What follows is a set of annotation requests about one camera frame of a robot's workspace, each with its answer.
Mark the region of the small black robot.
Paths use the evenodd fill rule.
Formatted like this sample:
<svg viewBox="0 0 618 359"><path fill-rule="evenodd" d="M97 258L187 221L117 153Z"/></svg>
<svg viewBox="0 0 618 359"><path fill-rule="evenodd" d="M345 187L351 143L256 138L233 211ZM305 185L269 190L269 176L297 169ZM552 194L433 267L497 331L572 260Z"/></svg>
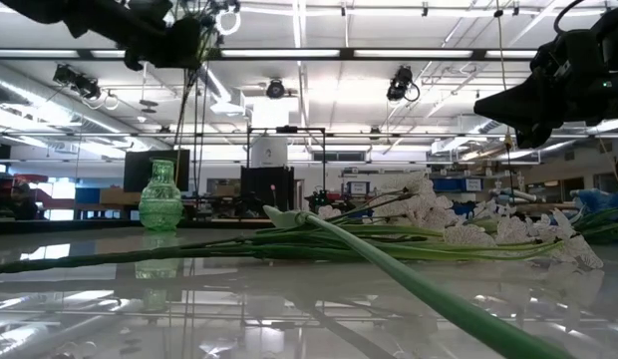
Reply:
<svg viewBox="0 0 618 359"><path fill-rule="evenodd" d="M321 186L316 186L312 194L305 197L312 212L318 212L322 206L332 205L339 198L340 195L337 192L323 189Z"/></svg>

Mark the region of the white cylinder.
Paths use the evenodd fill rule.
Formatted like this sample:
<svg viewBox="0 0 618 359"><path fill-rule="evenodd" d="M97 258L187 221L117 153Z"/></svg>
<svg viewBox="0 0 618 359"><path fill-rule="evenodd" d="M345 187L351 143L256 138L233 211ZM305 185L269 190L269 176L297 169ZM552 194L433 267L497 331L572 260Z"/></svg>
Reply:
<svg viewBox="0 0 618 359"><path fill-rule="evenodd" d="M250 165L254 168L280 168L288 164L287 139L262 136L251 143Z"/></svg>

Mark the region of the black overhead beam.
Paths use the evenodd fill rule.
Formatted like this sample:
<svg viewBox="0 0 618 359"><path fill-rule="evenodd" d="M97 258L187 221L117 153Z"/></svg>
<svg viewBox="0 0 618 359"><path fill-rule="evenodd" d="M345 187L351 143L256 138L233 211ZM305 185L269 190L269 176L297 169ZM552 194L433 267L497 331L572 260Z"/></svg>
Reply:
<svg viewBox="0 0 618 359"><path fill-rule="evenodd" d="M522 62L532 59L534 49L490 48L230 48L215 49L211 61L470 61L503 59ZM115 49L18 49L0 48L0 60L118 61L125 57Z"/></svg>

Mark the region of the black frame stand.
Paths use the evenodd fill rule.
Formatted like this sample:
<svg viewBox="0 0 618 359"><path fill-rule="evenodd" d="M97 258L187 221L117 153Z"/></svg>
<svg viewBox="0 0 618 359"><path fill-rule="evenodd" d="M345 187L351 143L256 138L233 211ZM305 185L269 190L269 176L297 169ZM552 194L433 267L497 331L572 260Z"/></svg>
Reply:
<svg viewBox="0 0 618 359"><path fill-rule="evenodd" d="M295 178L295 168L293 164L289 160L289 147L290 140L294 138L298 138L300 140L313 140L322 146L322 184L326 183L326 140L327 134L325 128L312 128L312 127L296 127L296 126L281 126L276 128L247 128L246 134L246 164L244 167L253 168L250 165L250 146L251 143L259 137L262 136L271 136L271 137L282 137L287 139L288 146L288 164L286 167L290 167L294 169L294 179L295 179L295 189L294 189L294 208L297 209L297 198L302 196L302 193L297 193L297 180Z"/></svg>

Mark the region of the white flower bunch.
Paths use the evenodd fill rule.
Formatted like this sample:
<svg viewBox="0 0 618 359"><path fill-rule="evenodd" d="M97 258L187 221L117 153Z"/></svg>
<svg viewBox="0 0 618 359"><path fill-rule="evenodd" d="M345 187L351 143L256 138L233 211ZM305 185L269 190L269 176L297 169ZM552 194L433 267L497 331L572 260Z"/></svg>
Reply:
<svg viewBox="0 0 618 359"><path fill-rule="evenodd" d="M516 207L510 204L499 204L495 199L479 202L472 213L467 217L468 220L493 219L499 221L503 217L511 217L516 213Z"/></svg>
<svg viewBox="0 0 618 359"><path fill-rule="evenodd" d="M363 223L352 214L323 207L311 213L375 246L398 261L524 261L541 257L600 268L602 260L559 209L540 220L513 214L499 221L469 221L455 214L452 202L433 191L422 175L393 181L365 203L372 216ZM356 261L363 258L335 235L310 223L262 229L207 243L131 252L25 259L0 264L0 274L194 257Z"/></svg>

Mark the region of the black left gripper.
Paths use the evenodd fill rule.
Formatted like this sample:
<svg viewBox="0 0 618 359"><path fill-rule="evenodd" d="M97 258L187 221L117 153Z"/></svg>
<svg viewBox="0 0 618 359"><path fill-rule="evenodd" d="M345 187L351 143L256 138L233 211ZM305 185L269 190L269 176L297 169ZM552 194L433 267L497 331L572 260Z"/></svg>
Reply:
<svg viewBox="0 0 618 359"><path fill-rule="evenodd" d="M64 23L75 38L92 31L127 49L132 71L144 68L143 56L157 68L197 69L200 23L185 17L167 28L171 8L170 0L68 0Z"/></svg>

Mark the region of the black panel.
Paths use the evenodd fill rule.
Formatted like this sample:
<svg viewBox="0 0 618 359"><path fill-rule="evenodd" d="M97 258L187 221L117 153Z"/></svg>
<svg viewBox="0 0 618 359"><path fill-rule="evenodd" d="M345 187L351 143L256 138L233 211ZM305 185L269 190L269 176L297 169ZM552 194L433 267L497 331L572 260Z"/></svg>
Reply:
<svg viewBox="0 0 618 359"><path fill-rule="evenodd" d="M290 167L240 169L240 195L249 210L264 216L269 205L281 211L294 208L294 169Z"/></svg>

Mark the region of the black monitor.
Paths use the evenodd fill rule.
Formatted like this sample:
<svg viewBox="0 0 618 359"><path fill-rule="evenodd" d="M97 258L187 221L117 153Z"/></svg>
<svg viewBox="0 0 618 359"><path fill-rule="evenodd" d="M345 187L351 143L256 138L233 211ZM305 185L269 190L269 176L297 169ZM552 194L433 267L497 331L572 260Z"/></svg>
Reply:
<svg viewBox="0 0 618 359"><path fill-rule="evenodd" d="M188 191L190 150L128 152L124 161L124 191L141 192L149 183L153 160L173 164L174 181L181 191Z"/></svg>

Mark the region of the blue storage bins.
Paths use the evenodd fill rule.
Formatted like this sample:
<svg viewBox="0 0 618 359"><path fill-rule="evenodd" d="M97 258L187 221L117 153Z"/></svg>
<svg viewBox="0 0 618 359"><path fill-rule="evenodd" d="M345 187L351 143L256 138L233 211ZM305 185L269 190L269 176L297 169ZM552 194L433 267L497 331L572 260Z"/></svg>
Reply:
<svg viewBox="0 0 618 359"><path fill-rule="evenodd" d="M480 192L483 180L474 178L432 179L434 191L437 192Z"/></svg>

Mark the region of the cardboard box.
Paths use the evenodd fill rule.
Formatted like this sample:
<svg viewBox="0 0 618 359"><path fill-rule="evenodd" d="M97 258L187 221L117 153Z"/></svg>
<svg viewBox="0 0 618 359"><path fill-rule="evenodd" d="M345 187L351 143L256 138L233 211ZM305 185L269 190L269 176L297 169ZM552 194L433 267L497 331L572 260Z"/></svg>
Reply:
<svg viewBox="0 0 618 359"><path fill-rule="evenodd" d="M121 187L102 188L100 190L101 204L133 205L141 201L139 192L125 192Z"/></svg>

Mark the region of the person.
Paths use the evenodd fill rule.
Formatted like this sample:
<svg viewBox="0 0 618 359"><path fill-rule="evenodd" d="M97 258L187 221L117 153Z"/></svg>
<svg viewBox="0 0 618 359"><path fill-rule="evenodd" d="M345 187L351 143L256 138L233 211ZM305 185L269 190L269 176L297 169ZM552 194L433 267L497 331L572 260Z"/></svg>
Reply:
<svg viewBox="0 0 618 359"><path fill-rule="evenodd" d="M30 186L7 173L0 173L0 217L33 220L37 211Z"/></svg>

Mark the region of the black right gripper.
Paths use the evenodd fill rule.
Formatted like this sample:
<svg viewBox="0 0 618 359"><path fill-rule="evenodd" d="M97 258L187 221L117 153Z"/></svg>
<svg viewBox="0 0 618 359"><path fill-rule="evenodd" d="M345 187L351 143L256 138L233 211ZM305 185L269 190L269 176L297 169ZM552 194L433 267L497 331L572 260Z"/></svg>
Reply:
<svg viewBox="0 0 618 359"><path fill-rule="evenodd" d="M568 103L596 74L596 37L590 30L571 30L541 45L531 60L531 76L522 84L476 100L473 111L513 128L535 124L561 126ZM516 130L520 149L536 149L552 134L535 126Z"/></svg>

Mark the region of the green glass vase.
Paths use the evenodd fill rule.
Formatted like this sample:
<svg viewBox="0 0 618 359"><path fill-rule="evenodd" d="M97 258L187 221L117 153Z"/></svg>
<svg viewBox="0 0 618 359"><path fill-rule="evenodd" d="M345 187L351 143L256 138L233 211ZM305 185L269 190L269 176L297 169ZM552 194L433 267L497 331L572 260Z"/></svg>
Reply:
<svg viewBox="0 0 618 359"><path fill-rule="evenodd" d="M174 162L152 159L152 175L141 193L140 221L147 230L176 231L183 214L181 191L174 181Z"/></svg>

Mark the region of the silver ventilation duct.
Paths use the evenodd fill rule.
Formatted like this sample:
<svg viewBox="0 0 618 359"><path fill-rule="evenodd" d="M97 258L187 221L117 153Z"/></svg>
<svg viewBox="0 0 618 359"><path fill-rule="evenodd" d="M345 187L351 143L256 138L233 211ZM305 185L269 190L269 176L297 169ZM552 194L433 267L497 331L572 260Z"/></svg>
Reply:
<svg viewBox="0 0 618 359"><path fill-rule="evenodd" d="M81 101L51 89L43 83L29 78L14 69L0 64L0 86L13 91L30 101L37 110L52 110L65 115L83 116L86 120L110 133L138 133L139 130L115 120L98 110L93 110Z"/></svg>

